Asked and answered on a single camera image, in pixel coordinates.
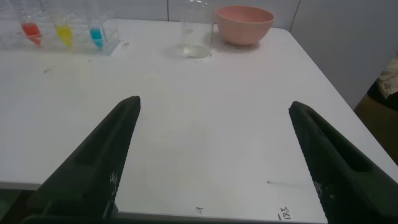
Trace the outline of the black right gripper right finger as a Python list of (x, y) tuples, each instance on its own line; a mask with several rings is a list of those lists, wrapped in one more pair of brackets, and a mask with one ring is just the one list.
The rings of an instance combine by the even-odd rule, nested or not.
[(397, 223), (397, 182), (311, 107), (289, 115), (328, 223)]

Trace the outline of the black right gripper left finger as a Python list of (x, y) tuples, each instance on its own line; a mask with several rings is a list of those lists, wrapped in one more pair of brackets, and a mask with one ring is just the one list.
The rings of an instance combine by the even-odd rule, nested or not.
[(139, 96), (120, 101), (27, 201), (34, 214), (102, 217), (114, 203), (132, 134)]

